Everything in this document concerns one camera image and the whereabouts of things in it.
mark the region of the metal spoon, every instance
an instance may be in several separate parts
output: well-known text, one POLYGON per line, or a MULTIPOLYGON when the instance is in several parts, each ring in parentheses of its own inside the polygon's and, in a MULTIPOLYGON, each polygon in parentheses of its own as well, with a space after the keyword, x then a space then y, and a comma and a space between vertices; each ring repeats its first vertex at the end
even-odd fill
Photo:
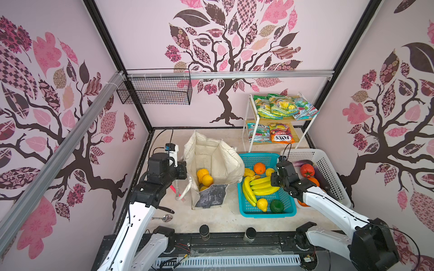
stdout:
POLYGON ((169 222, 173 219, 172 215, 164 215, 163 217, 153 217, 152 219, 161 219, 163 222, 169 222))

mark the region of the candy bag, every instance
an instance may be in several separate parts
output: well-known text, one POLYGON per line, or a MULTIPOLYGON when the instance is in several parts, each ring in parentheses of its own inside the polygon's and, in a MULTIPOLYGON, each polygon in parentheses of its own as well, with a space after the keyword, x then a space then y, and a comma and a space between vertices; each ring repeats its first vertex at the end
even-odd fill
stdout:
POLYGON ((309 103, 303 98, 294 98, 294 103, 299 109, 299 114, 294 115, 294 118, 296 120, 313 118, 316 114, 319 113, 318 109, 316 109, 311 103, 309 103))
POLYGON ((271 113, 270 101, 265 96, 253 96, 255 101, 256 109, 258 110, 259 116, 263 118, 271 118, 274 120, 281 120, 281 116, 276 116, 271 113))
POLYGON ((288 125, 282 123, 270 123, 271 142, 289 144, 295 143, 291 129, 288 125))
POLYGON ((283 117, 292 116, 298 113, 298 109, 291 97, 279 94, 268 94, 271 105, 271 113, 283 117))
MULTIPOLYGON (((247 130, 249 132, 249 142, 252 142, 254 129, 255 129, 255 123, 247 123, 247 130)), ((258 124, 254 142, 271 142, 270 128, 267 125, 258 124)))

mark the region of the green fruit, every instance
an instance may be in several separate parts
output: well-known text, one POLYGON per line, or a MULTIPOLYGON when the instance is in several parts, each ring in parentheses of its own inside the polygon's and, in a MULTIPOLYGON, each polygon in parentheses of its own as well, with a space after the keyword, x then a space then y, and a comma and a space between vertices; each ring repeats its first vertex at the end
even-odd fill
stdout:
POLYGON ((278 199, 274 199, 270 203, 270 210, 275 214, 281 214, 283 213, 283 210, 285 209, 285 206, 283 205, 283 202, 281 202, 278 199))

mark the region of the blue basket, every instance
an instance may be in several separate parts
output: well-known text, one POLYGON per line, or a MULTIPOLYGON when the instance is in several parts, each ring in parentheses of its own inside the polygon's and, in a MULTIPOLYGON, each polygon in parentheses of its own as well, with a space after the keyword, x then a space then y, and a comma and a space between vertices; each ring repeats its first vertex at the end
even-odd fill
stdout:
MULTIPOLYGON (((276 169, 277 160, 279 155, 276 153, 242 153, 240 154, 241 159, 243 159, 244 166, 253 170, 253 166, 261 162, 265 165, 266 168, 274 168, 276 169)), ((297 213, 297 208, 294 203, 294 199, 285 192, 282 188, 280 188, 277 192, 267 195, 267 196, 256 196, 256 199, 266 199, 268 201, 267 212, 261 211, 258 207, 253 207, 247 199, 244 197, 242 185, 243 183, 238 184, 238 203, 240 205, 240 213, 245 217, 253 217, 253 218, 279 218, 279 217, 287 217, 294 216, 297 213), (275 214, 270 211, 270 203, 273 199, 278 199, 283 202, 284 211, 281 214, 275 214)))

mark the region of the wall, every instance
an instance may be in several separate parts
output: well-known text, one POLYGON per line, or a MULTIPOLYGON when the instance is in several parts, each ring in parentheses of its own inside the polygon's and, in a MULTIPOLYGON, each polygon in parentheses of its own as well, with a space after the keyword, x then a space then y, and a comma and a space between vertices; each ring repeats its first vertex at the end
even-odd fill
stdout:
MULTIPOLYGON (((10 1, 0 21, 0 217, 116 71, 81 1, 10 1)), ((115 94, 1 255, 1 270, 89 270, 147 137, 115 94)))
MULTIPOLYGON (((355 210, 417 242, 418 270, 434 266, 433 10, 430 0, 385 1, 309 131, 355 210)), ((416 247, 394 238, 394 270, 410 270, 416 247)))
MULTIPOLYGON (((127 69, 188 67, 192 72, 333 69, 367 3, 97 1, 127 69)), ((219 81, 193 82, 190 105, 144 105, 151 124, 242 126, 249 93, 301 91, 313 102, 325 78, 219 81)))

